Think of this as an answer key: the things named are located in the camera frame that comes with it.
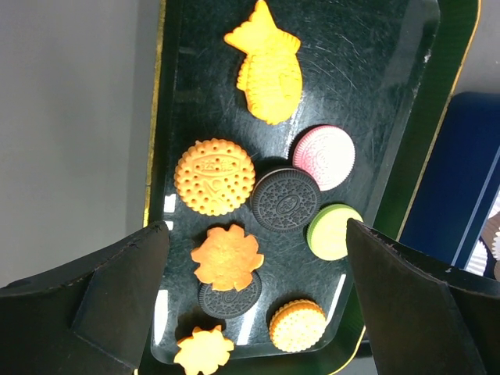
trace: table surface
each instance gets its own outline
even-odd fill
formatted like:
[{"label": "table surface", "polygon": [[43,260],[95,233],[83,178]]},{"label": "table surface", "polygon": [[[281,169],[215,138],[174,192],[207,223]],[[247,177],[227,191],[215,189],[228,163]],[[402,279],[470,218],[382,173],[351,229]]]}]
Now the table surface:
[{"label": "table surface", "polygon": [[[500,2],[482,2],[456,92],[500,90]],[[157,0],[0,4],[0,286],[141,227],[158,13]],[[342,373],[376,371],[357,359]]]}]

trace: black cookie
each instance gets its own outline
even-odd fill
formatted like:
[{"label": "black cookie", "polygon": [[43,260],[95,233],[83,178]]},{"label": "black cookie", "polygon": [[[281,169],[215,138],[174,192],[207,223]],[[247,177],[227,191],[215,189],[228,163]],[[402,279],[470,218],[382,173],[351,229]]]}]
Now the black cookie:
[{"label": "black cookie", "polygon": [[252,194],[252,211],[260,225],[273,232],[305,227],[318,213],[320,188],[303,170],[280,168],[265,175]]},{"label": "black cookie", "polygon": [[214,318],[231,319],[245,314],[257,302],[263,284],[257,272],[252,272],[253,280],[242,291],[214,291],[211,284],[202,284],[198,292],[198,302],[202,310]]}]

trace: blue surface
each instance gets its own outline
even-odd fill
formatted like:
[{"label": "blue surface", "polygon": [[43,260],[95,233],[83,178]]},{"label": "blue surface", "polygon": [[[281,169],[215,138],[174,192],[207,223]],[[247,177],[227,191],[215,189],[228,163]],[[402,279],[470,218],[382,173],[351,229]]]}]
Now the blue surface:
[{"label": "blue surface", "polygon": [[455,96],[401,243],[464,268],[500,186],[500,95]]}]

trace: taiyaki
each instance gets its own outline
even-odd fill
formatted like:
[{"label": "taiyaki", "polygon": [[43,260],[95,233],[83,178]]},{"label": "taiyaki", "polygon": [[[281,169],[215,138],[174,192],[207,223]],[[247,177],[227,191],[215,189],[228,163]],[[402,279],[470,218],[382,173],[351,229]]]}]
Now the taiyaki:
[{"label": "taiyaki", "polygon": [[269,125],[288,120],[302,94],[300,40],[278,29],[266,2],[258,0],[250,19],[224,41],[247,55],[236,87],[245,93],[250,113]]}]

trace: toy cookie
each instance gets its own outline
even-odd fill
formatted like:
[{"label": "toy cookie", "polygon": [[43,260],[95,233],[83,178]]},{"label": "toy cookie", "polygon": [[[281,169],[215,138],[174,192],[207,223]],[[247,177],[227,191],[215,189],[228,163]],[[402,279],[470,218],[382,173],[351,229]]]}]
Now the toy cookie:
[{"label": "toy cookie", "polygon": [[314,179],[302,170],[284,167],[264,175],[252,194],[252,212],[260,225],[273,232],[299,230],[320,209]]},{"label": "toy cookie", "polygon": [[266,2],[258,0],[250,19],[224,41],[247,55],[236,87],[245,93],[250,113],[269,125],[288,120],[302,93],[300,40],[278,29]]},{"label": "toy cookie", "polygon": [[310,130],[297,143],[293,164],[309,173],[321,191],[337,187],[354,166],[354,143],[339,127],[323,125]]},{"label": "toy cookie", "polygon": [[222,335],[221,326],[213,330],[196,327],[192,336],[183,338],[177,345],[180,351],[173,362],[180,364],[186,375],[198,375],[200,371],[204,375],[215,373],[219,366],[227,363],[229,352],[234,350],[233,342]]},{"label": "toy cookie", "polygon": [[246,151],[231,141],[213,138],[196,142],[179,160],[175,187],[194,211],[224,215],[240,207],[255,183],[255,171]]},{"label": "toy cookie", "polygon": [[212,284],[214,291],[237,291],[252,282],[252,271],[264,263],[264,255],[257,254],[259,244],[254,236],[245,237],[238,225],[229,230],[216,227],[207,230],[202,246],[191,252],[191,258],[200,263],[195,271],[204,284]]},{"label": "toy cookie", "polygon": [[327,318],[314,302],[300,299],[287,303],[273,316],[270,336],[283,352],[301,352],[311,348],[327,329]]},{"label": "toy cookie", "polygon": [[339,260],[347,255],[345,236],[351,218],[363,221],[348,205],[329,205],[318,213],[307,230],[307,243],[315,256]]},{"label": "toy cookie", "polygon": [[231,319],[245,314],[259,300],[263,284],[257,272],[245,289],[237,291],[214,291],[212,285],[203,284],[198,292],[198,302],[202,310],[217,319]]}]

